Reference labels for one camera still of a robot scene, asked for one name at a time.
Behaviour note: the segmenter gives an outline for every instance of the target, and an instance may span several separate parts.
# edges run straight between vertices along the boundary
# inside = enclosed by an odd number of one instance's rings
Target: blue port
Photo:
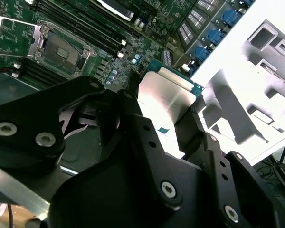
[[[198,47],[198,48],[196,48],[194,55],[201,62],[204,62],[206,60],[206,58],[208,58],[208,56],[210,55],[210,52],[203,47]]]
[[[254,0],[241,0],[245,5],[251,6]]]
[[[215,45],[218,45],[224,37],[225,34],[217,29],[211,30],[207,35],[208,40]]]
[[[196,65],[193,65],[190,70],[189,70],[189,75],[190,77],[192,77],[195,73],[195,71],[198,69],[198,67]]]
[[[233,27],[241,18],[241,14],[237,12],[235,9],[226,11],[223,16],[222,20],[230,27]]]

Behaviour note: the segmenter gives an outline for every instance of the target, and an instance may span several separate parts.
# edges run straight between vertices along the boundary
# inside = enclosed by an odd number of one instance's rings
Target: metal frame
[[[81,90],[65,97],[63,91],[70,87]],[[43,100],[48,101],[46,108]],[[17,112],[19,106],[28,107],[25,112],[21,110],[22,117]],[[58,113],[62,110],[60,120],[65,120],[66,126],[58,124]],[[5,201],[20,203],[41,218],[46,216],[50,202],[48,220],[53,228],[74,227],[78,223],[76,213],[81,215],[81,227],[89,226],[91,214],[94,225],[99,227],[111,224],[188,227],[205,223],[250,227],[251,222],[267,224],[267,212],[278,215],[270,222],[285,227],[285,210],[266,190],[257,172],[236,152],[224,158],[218,140],[203,131],[194,107],[175,124],[187,162],[165,154],[152,121],[142,116],[134,94],[127,90],[117,94],[104,90],[103,85],[89,77],[79,77],[1,105],[0,121],[2,115],[18,131],[11,136],[0,135],[0,167],[8,172],[0,169],[0,199],[8,197]],[[34,118],[34,127],[28,116]],[[85,125],[103,129],[104,156],[99,164],[68,179],[59,168],[54,169],[53,161],[56,164],[61,155],[64,137],[84,130]],[[34,141],[36,133],[43,130],[55,136],[54,145],[43,148],[42,143]],[[6,159],[10,152],[17,165]],[[245,184],[245,189],[259,196],[251,202],[253,208],[266,212],[254,221],[241,212],[238,194],[242,193],[236,186],[242,178],[254,184],[254,188]],[[207,219],[209,213],[213,219]]]
[[[33,57],[34,54],[35,54],[35,52],[36,52],[36,50],[37,50],[38,44],[39,44],[39,39],[40,39],[40,35],[41,35],[41,31],[40,31],[41,26],[39,26],[39,25],[34,25],[34,24],[30,24],[30,23],[26,23],[26,22],[24,22],[24,21],[12,19],[12,18],[7,18],[7,17],[2,17],[2,16],[0,16],[0,30],[1,30],[2,21],[3,21],[4,19],[5,19],[5,20],[10,20],[10,21],[13,21],[13,22],[17,22],[17,23],[21,23],[21,24],[30,25],[30,26],[35,27],[34,34],[33,34],[33,38],[35,39],[35,41],[34,41],[33,44],[30,45],[30,48],[29,48],[29,51],[28,51],[28,55],[26,56],[27,58]]]

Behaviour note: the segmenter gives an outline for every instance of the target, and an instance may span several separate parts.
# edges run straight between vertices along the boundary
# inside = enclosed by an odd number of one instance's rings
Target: black cable
[[[285,146],[284,146],[284,149],[283,149],[283,152],[282,152],[282,155],[281,155],[280,164],[283,163],[284,157],[285,157]]]
[[[8,204],[8,211],[9,211],[9,228],[14,228],[13,210],[10,204]]]

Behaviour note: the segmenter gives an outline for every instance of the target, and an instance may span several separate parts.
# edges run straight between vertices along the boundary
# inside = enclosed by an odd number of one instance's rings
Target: capacitor
[[[136,54],[136,55],[135,55],[135,58],[136,58],[137,60],[139,60],[139,59],[141,58],[141,55],[140,55],[140,54]]]
[[[138,26],[138,27],[140,27],[141,29],[143,29],[145,25],[146,25],[146,24],[141,21],[141,22],[139,23],[139,26]]]
[[[139,23],[141,22],[142,20],[140,18],[136,18],[135,22],[134,22],[134,25],[135,26],[139,26]]]
[[[168,31],[166,29],[164,29],[163,31],[161,31],[161,33],[166,36],[168,34]]]

